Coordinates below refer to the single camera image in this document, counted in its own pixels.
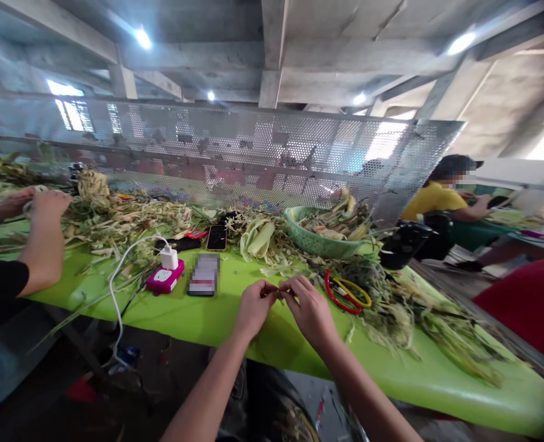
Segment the table leg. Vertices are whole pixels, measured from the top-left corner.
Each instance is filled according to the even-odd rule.
[[[60,323],[66,317],[63,310],[59,307],[43,304],[43,308],[56,323]],[[105,381],[108,377],[105,370],[102,368],[96,356],[94,356],[94,354],[90,351],[84,339],[79,335],[75,328],[71,324],[66,324],[61,328],[61,331],[79,350],[80,355],[82,355],[84,360],[88,363],[88,365],[92,369],[92,372],[97,377]]]

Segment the white charger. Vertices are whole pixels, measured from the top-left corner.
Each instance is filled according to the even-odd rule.
[[[161,266],[164,269],[176,270],[178,268],[178,252],[172,249],[166,242],[166,246],[160,251]]]

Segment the green table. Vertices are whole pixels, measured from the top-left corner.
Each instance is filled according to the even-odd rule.
[[[26,230],[25,224],[7,228]],[[155,330],[177,339],[218,346],[231,332],[241,292],[262,277],[258,263],[245,263],[234,253],[222,254],[221,276],[217,295],[194,298],[185,294],[186,279],[194,267],[196,251],[180,254],[187,270],[169,295],[154,297],[141,292],[132,302],[124,322],[127,325]],[[68,250],[59,284],[31,295],[34,301],[73,310],[86,300],[107,293],[107,278],[114,264],[105,262],[92,276],[76,276],[93,256],[83,248]],[[411,270],[404,270],[411,277]],[[279,278],[271,278],[278,283]],[[428,283],[419,281],[425,290],[441,297]],[[124,307],[130,293],[118,293]],[[338,331],[345,336],[352,317],[330,303]],[[86,315],[115,320],[110,297],[91,307]],[[417,406],[440,411],[486,427],[538,437],[544,432],[544,380],[524,364],[496,362],[504,375],[501,389],[483,384],[465,374],[442,353],[425,334],[418,331],[414,345],[423,361],[407,353],[393,354],[372,343],[363,327],[356,324],[350,348],[383,391],[390,397]],[[276,303],[258,337],[252,342],[247,357],[279,368],[330,378],[322,360],[299,332],[287,306]]]
[[[494,224],[487,220],[473,223],[454,221],[450,234],[455,244],[474,252],[479,247],[488,245],[493,239],[514,231],[516,229],[512,227]]]

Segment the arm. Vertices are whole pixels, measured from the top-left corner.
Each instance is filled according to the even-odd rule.
[[[71,196],[54,190],[40,192],[33,198],[31,231],[18,261],[27,265],[28,282],[19,297],[57,284],[63,270],[64,239],[61,215]]]
[[[26,187],[0,202],[0,222],[22,215],[22,208],[32,200],[34,194],[34,187]]]
[[[468,190],[456,190],[456,193],[458,193],[463,200],[474,200],[476,198],[476,195]]]
[[[260,331],[276,301],[278,288],[260,280],[241,296],[235,328],[219,347],[186,401],[161,437],[161,442],[212,442],[217,436],[227,401],[247,347]]]
[[[465,207],[454,211],[452,217],[461,222],[475,222],[485,218],[489,213],[487,204],[491,200],[491,195],[480,195],[476,197],[476,203],[473,206]]]
[[[281,284],[280,290],[299,329],[327,365],[338,387],[352,405],[368,438],[421,442],[421,437],[370,379],[354,354],[342,342],[327,300],[310,281],[302,275],[295,276]]]

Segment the jeans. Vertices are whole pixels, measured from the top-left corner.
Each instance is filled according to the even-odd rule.
[[[39,364],[57,340],[51,336],[34,348],[54,323],[37,303],[0,325],[0,402]]]

